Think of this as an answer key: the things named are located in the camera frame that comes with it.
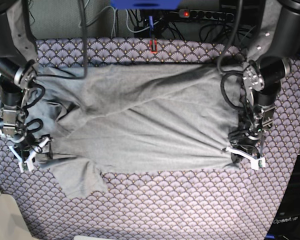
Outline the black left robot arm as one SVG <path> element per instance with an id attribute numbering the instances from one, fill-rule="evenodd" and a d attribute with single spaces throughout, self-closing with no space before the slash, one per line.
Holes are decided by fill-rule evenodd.
<path id="1" fill-rule="evenodd" d="M 242 70 L 224 70 L 222 61 L 233 43 L 239 28 L 244 2 L 237 2 L 234 26 L 228 43 L 217 60 L 221 75 L 220 90 L 225 102 L 242 113 L 243 128 L 228 134 L 233 163 L 249 160 L 253 170 L 266 166 L 257 144 L 264 142 L 264 133 L 273 124 L 275 101 L 281 89 L 281 80 L 291 71 L 290 58 L 300 49 L 300 0 L 266 0 L 257 33 L 249 48 Z M 228 98 L 225 83 L 229 77 L 238 77 L 244 86 L 244 102 L 234 105 Z"/>

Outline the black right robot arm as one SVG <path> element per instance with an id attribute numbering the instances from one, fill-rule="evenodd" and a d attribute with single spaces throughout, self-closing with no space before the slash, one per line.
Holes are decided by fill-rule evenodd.
<path id="1" fill-rule="evenodd" d="M 26 0 L 0 0 L 0 136 L 11 141 L 11 152 L 23 172 L 35 157 L 49 151 L 49 135 L 36 139 L 44 126 L 39 118 L 26 121 L 29 108 L 45 95 L 36 82 L 37 49 Z"/>

